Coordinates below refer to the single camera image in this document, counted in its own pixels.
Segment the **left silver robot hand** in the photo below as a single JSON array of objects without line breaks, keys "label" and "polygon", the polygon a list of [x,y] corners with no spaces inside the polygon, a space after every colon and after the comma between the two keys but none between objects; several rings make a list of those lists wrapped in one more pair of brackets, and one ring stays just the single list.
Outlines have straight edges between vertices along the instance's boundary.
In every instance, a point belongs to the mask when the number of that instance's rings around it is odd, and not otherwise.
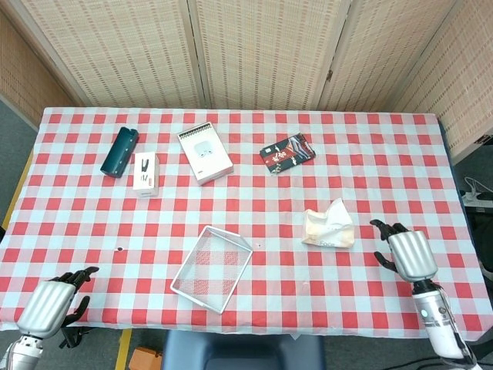
[{"label": "left silver robot hand", "polygon": [[77,322],[89,306],[90,297],[84,296],[73,313],[68,314],[72,301],[84,283],[98,267],[88,267],[75,273],[42,281],[34,290],[16,324],[23,335],[40,339],[54,336],[61,328]]}]

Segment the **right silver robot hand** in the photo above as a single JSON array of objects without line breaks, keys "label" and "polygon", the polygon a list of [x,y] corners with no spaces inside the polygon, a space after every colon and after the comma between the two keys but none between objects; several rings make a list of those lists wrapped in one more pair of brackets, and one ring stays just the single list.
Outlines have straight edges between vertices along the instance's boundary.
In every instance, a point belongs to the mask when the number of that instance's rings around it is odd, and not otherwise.
[{"label": "right silver robot hand", "polygon": [[388,243],[393,260],[388,260],[381,252],[375,251],[377,262],[410,283],[431,280],[438,266],[431,247],[423,231],[408,230],[404,225],[385,224],[373,219],[370,224],[381,232],[381,240]]}]

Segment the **white tissue pack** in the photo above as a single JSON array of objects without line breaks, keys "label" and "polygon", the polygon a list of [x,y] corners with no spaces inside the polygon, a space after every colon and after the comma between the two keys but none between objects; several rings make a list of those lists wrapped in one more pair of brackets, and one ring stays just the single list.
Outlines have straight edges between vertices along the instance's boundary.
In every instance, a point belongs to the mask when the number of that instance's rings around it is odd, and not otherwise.
[{"label": "white tissue pack", "polygon": [[304,213],[301,241],[318,247],[350,248],[355,241],[354,226],[331,230],[327,226],[326,212],[307,210]]}]

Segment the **black clamp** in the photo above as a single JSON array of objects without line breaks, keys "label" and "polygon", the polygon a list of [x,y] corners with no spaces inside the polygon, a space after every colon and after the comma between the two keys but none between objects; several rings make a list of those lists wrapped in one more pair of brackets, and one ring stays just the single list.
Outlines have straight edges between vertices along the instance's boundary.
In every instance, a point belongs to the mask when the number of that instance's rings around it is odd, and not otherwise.
[{"label": "black clamp", "polygon": [[61,328],[63,340],[59,344],[59,348],[75,348],[80,345],[82,337],[87,335],[92,328],[90,327],[65,327]]}]

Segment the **white power strip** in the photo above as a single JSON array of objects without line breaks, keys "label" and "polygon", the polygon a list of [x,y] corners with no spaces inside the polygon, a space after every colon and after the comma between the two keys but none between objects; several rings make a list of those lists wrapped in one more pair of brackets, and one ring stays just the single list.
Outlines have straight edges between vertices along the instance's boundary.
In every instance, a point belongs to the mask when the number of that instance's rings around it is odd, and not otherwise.
[{"label": "white power strip", "polygon": [[472,177],[465,177],[464,181],[470,187],[469,191],[461,193],[461,198],[466,205],[493,208],[493,189]]}]

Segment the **orange box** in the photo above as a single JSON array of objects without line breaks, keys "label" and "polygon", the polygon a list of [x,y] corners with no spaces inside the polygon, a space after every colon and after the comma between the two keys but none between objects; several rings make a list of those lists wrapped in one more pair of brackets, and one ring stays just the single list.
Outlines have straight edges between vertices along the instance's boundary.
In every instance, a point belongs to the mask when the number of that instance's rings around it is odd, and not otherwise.
[{"label": "orange box", "polygon": [[162,370],[162,360],[161,352],[137,347],[130,359],[129,370]]}]

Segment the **dark patterned packet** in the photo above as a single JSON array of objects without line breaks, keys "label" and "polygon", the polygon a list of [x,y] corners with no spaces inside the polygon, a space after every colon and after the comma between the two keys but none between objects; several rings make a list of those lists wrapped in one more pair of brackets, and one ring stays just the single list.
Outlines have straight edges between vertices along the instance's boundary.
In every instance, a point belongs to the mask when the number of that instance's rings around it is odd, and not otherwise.
[{"label": "dark patterned packet", "polygon": [[264,147],[259,155],[272,174],[289,170],[316,157],[316,153],[302,133]]}]

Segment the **small white product box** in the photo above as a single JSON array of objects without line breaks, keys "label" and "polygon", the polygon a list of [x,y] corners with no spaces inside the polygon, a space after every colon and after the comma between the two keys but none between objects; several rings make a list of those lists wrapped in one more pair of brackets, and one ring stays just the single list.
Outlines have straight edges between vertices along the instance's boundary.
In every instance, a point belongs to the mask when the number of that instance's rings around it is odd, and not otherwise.
[{"label": "small white product box", "polygon": [[135,154],[132,188],[138,197],[158,195],[159,159],[155,152]]}]

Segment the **dark teal case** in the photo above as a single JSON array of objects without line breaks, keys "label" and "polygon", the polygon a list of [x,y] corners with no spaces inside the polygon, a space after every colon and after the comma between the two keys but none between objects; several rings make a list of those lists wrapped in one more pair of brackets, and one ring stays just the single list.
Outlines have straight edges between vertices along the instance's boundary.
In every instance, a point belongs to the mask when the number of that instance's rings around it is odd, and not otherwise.
[{"label": "dark teal case", "polygon": [[120,178],[136,146],[139,133],[136,129],[121,127],[100,170],[107,176]]}]

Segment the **red white checkered tablecloth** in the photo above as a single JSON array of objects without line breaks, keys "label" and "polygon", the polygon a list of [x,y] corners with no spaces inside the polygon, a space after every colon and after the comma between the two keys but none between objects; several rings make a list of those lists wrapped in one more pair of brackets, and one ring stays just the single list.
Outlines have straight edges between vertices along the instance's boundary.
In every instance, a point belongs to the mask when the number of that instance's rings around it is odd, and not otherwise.
[{"label": "red white checkered tablecloth", "polygon": [[[211,122],[233,172],[199,185],[178,134]],[[139,133],[120,178],[103,164],[121,127]],[[278,174],[259,152],[302,133],[316,157]],[[136,153],[155,152],[159,193],[138,197]],[[341,198],[350,248],[304,244],[304,213]],[[82,322],[114,328],[419,338],[411,286],[382,268],[380,219],[423,231],[461,333],[493,327],[491,308],[432,114],[48,108],[32,164],[0,242],[0,331],[12,330],[35,287],[88,266]],[[206,225],[253,248],[223,314],[170,289]]]}]

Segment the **white earbuds box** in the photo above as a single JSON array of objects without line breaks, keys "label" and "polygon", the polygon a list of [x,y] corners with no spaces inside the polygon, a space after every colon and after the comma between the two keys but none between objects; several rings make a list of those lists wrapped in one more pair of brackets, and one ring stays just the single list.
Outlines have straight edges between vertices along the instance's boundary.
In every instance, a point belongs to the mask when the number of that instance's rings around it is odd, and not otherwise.
[{"label": "white earbuds box", "polygon": [[179,133],[178,139],[199,185],[233,172],[233,163],[211,122]]}]

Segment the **bamboo folding screen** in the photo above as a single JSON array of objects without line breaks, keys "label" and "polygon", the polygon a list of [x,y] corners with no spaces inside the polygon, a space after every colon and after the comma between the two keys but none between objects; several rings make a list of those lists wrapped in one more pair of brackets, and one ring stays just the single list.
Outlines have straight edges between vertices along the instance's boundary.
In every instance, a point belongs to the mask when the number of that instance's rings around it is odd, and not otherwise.
[{"label": "bamboo folding screen", "polygon": [[433,113],[493,141],[493,0],[0,0],[0,64],[46,106]]}]

